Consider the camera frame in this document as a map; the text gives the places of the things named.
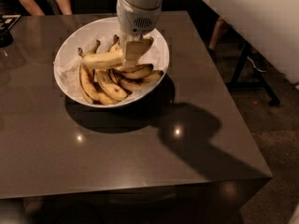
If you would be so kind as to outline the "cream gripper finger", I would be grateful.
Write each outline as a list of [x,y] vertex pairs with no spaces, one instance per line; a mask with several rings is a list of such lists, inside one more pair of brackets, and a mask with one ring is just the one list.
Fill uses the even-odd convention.
[[121,44],[123,66],[125,68],[136,66],[138,60],[150,50],[153,41],[151,36],[141,39],[125,39]]

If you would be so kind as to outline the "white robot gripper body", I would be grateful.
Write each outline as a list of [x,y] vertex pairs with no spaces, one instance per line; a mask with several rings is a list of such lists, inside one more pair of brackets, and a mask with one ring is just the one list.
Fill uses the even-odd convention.
[[117,16],[125,39],[141,39],[155,29],[162,0],[118,0]]

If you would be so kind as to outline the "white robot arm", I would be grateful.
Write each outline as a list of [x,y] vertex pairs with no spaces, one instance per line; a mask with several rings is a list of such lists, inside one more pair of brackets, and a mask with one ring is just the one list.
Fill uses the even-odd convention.
[[144,54],[143,36],[153,31],[159,20],[163,0],[117,0],[121,27],[122,64],[134,67]]

